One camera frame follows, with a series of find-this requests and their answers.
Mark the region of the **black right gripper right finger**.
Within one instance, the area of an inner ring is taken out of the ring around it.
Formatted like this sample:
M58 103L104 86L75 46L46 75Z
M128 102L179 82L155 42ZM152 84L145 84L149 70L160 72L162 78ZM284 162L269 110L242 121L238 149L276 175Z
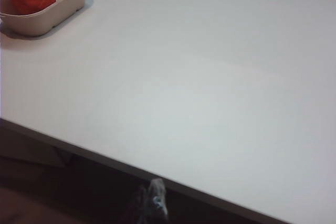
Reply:
M150 181L144 201L144 223L168 223L169 214L166 206L166 188L163 179Z

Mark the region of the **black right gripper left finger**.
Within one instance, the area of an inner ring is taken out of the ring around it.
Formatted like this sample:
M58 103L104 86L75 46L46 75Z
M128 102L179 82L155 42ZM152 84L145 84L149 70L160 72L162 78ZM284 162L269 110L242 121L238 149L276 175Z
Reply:
M125 223L147 223L146 217L147 189L141 185L135 192L134 197L125 214Z

